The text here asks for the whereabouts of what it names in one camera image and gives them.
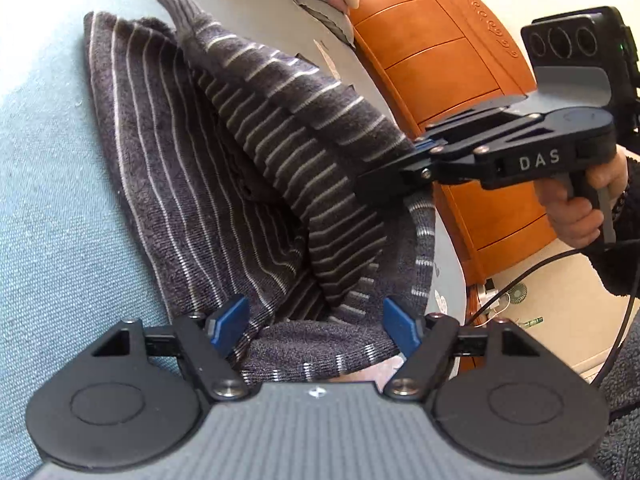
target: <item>white cord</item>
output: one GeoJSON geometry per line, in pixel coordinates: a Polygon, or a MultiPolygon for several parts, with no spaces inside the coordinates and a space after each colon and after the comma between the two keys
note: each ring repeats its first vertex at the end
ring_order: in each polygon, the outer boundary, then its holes
{"type": "Polygon", "coordinates": [[[511,304],[511,296],[509,296],[506,292],[504,294],[507,297],[508,303],[507,306],[502,309],[500,312],[496,312],[493,316],[491,316],[489,319],[487,319],[484,323],[476,325],[476,328],[480,328],[481,326],[485,326],[487,323],[489,323],[494,317],[500,316],[500,314],[502,314],[505,310],[508,309],[509,305],[511,304]]]}

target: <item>floor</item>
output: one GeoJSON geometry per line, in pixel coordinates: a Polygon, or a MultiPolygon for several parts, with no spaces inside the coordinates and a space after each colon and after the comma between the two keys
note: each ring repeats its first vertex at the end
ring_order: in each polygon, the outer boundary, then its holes
{"type": "MultiPolygon", "coordinates": [[[[531,20],[557,12],[602,5],[615,6],[631,26],[640,44],[640,0],[483,0],[500,18],[524,51],[520,28],[531,20]]],[[[523,270],[552,254],[566,250],[555,241],[538,254],[495,276],[499,287],[523,270]]],[[[505,311],[511,319],[544,321],[529,333],[586,379],[593,377],[618,332],[627,298],[610,295],[587,258],[572,256],[540,269],[525,280],[526,300],[505,311]]]]}

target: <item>bracelet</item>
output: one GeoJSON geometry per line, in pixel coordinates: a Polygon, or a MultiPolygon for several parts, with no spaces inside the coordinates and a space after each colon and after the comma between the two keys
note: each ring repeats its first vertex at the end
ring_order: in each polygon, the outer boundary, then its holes
{"type": "Polygon", "coordinates": [[[618,200],[616,200],[616,204],[613,206],[613,209],[611,210],[611,217],[613,218],[614,222],[617,222],[618,219],[620,218],[620,215],[622,215],[622,209],[625,206],[625,201],[626,201],[626,196],[628,194],[628,191],[629,191],[629,184],[626,184],[625,190],[622,192],[618,200]]]}

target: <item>gray gripper base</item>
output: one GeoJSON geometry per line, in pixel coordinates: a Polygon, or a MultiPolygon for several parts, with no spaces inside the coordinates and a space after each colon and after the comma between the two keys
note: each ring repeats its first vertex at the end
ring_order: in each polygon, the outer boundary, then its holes
{"type": "Polygon", "coordinates": [[[254,398],[216,405],[190,441],[157,462],[106,474],[46,464],[34,478],[598,480],[602,477],[587,464],[531,475],[504,472],[475,462],[438,435],[420,406],[386,400],[372,383],[267,383],[254,398]]]}

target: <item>dark gray cloth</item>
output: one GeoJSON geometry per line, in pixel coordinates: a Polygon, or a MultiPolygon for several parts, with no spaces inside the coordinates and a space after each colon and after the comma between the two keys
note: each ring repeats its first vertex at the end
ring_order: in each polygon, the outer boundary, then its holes
{"type": "Polygon", "coordinates": [[[240,292],[251,323],[233,364],[249,383],[320,380],[398,352],[393,294],[422,314],[434,207],[374,209],[354,178],[414,147],[353,89],[240,38],[193,0],[158,0],[176,31],[85,18],[100,136],[170,316],[240,292]]]}

